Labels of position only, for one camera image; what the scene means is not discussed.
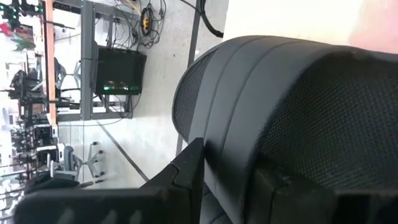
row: gray floor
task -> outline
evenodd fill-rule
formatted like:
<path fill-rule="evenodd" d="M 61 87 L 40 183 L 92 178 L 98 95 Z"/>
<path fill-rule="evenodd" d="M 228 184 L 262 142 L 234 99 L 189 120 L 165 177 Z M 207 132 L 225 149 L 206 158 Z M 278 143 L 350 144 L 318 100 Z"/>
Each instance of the gray floor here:
<path fill-rule="evenodd" d="M 105 151 L 98 165 L 106 172 L 106 181 L 94 185 L 95 188 L 139 187 L 146 177 L 150 179 L 155 176 L 175 157 L 178 136 L 171 120 L 172 99 L 188 63 L 194 10 L 179 0 L 166 2 L 167 14 L 160 42 L 150 50 L 143 50 L 147 55 L 144 89 L 134 110 L 133 119 L 100 121 L 116 144 L 96 121 L 84 122 L 85 127 L 82 122 L 64 123 L 59 127 L 61 141 L 73 146 L 78 156 L 87 158 L 90 143 L 93 141 L 99 142 L 95 150 Z M 155 10 L 159 9 L 159 3 L 158 0 L 152 0 Z M 208 0 L 206 4 L 206 14 L 219 30 L 224 29 L 227 8 L 228 0 Z M 78 16 L 61 12 L 55 12 L 54 16 L 56 22 L 65 23 L 65 18 L 68 18 L 72 27 L 80 24 Z M 107 25 L 99 21 L 96 26 L 96 41 L 100 44 L 105 43 L 106 30 Z M 67 30 L 66 33 L 58 30 L 56 39 L 77 32 L 78 29 Z M 201 21 L 196 57 L 220 42 L 221 39 L 213 37 Z M 66 67 L 67 72 L 71 73 L 80 57 L 80 37 L 56 42 L 55 56 Z M 73 80 L 65 83 L 73 86 Z M 78 93 L 71 92 L 70 95 L 78 97 Z M 84 182 L 91 180 L 87 169 L 80 179 Z"/>

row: concrete floor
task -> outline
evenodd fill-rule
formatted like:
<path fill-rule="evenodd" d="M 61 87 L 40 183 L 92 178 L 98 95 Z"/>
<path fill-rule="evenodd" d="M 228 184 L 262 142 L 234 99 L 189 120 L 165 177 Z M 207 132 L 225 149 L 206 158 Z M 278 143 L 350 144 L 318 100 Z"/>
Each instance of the concrete floor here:
<path fill-rule="evenodd" d="M 159 173 L 175 157 L 178 136 L 171 120 L 172 100 L 175 87 L 187 68 L 194 10 L 179 0 L 166 2 L 167 14 L 160 42 L 149 50 L 140 49 L 147 55 L 147 62 L 144 88 L 139 104 L 134 110 L 133 119 L 101 120 L 100 123 L 106 131 L 99 127 L 96 121 L 60 124 L 60 140 L 73 146 L 77 156 L 87 158 L 88 149 L 93 141 L 99 142 L 95 151 L 105 151 L 98 166 L 106 172 L 106 181 L 92 186 L 93 188 L 140 187 L 146 179 Z M 195 5 L 195 0 L 188 2 Z M 155 10 L 159 10 L 159 1 L 152 0 L 152 4 Z M 228 0 L 209 0 L 206 4 L 206 14 L 213 26 L 219 30 L 224 29 L 227 8 Z M 55 11 L 54 21 L 77 27 L 76 30 L 67 30 L 66 33 L 57 30 L 56 39 L 79 32 L 78 15 Z M 108 26 L 102 21 L 96 25 L 96 41 L 100 45 L 105 45 L 107 30 Z M 213 37 L 201 21 L 196 56 L 220 42 L 221 39 Z M 71 73 L 80 57 L 80 36 L 57 41 L 55 56 L 67 72 Z M 72 79 L 66 80 L 63 86 L 70 87 L 75 87 Z M 78 92 L 69 94 L 76 99 L 79 98 Z M 122 152 L 131 158 L 130 161 Z M 91 180 L 88 169 L 83 170 L 80 180 Z"/>

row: metal desk frame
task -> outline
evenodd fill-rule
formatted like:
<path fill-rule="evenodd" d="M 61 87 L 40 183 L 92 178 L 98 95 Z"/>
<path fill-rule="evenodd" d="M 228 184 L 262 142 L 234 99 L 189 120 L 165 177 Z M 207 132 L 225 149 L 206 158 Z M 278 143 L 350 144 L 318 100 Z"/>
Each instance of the metal desk frame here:
<path fill-rule="evenodd" d="M 58 114 L 57 121 L 89 121 L 92 119 L 116 119 L 116 118 L 132 118 L 132 99 L 131 96 L 126 97 L 123 106 L 124 112 L 113 112 L 109 108 L 109 96 L 103 99 L 105 112 L 93 112 L 93 89 L 91 87 L 91 74 L 95 71 L 95 63 L 93 63 L 93 45 L 95 39 L 95 18 L 101 14 L 105 20 L 109 22 L 108 36 L 113 36 L 113 20 L 114 17 L 120 19 L 139 20 L 139 16 L 121 12 L 112 6 L 100 3 L 81 0 L 54 0 L 57 6 L 66 6 L 66 8 L 80 9 L 81 16 L 81 90 L 80 90 L 80 114 Z M 108 38 L 107 46 L 112 45 L 112 38 Z"/>

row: black mesh backrest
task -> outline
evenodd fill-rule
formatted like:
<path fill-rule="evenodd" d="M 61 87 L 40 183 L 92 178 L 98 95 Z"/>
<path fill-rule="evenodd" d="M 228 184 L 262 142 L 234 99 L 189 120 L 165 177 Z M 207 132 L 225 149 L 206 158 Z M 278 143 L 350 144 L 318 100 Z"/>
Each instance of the black mesh backrest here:
<path fill-rule="evenodd" d="M 188 68 L 181 78 L 177 91 L 175 92 L 172 120 L 175 129 L 179 134 L 181 134 L 184 140 L 188 139 L 200 83 L 207 64 L 212 58 L 214 52 L 215 49 L 214 51 L 207 52 Z"/>
<path fill-rule="evenodd" d="M 398 187 L 398 64 L 351 54 L 319 60 L 265 133 L 262 153 L 319 184 Z"/>

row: office floor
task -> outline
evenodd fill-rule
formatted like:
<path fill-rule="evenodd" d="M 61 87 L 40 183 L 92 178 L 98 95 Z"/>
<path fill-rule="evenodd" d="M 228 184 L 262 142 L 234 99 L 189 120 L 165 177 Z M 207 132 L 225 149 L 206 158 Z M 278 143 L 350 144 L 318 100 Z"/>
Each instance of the office floor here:
<path fill-rule="evenodd" d="M 142 48 L 147 55 L 144 88 L 133 119 L 101 120 L 102 127 L 96 121 L 84 122 L 85 127 L 80 121 L 60 124 L 60 140 L 73 146 L 78 156 L 86 158 L 93 141 L 99 142 L 94 151 L 105 151 L 98 166 L 106 172 L 106 181 L 93 188 L 139 187 L 175 157 L 178 136 L 171 120 L 171 107 L 175 87 L 188 63 L 194 10 L 179 0 L 166 2 L 167 14 L 160 42 L 149 50 Z M 155 10 L 159 9 L 159 1 L 152 0 L 152 4 Z M 224 29 L 227 8 L 228 0 L 211 0 L 206 4 L 206 14 L 217 29 Z M 71 73 L 80 57 L 80 36 L 73 37 L 79 33 L 79 17 L 55 11 L 54 21 L 77 28 L 65 33 L 57 29 L 55 38 L 61 39 L 55 43 L 55 56 Z M 99 44 L 106 43 L 107 30 L 108 25 L 98 21 L 95 35 Z M 196 57 L 220 42 L 221 39 L 213 37 L 201 23 Z M 65 83 L 75 87 L 72 79 Z M 80 180 L 91 180 L 88 169 L 84 169 Z"/>

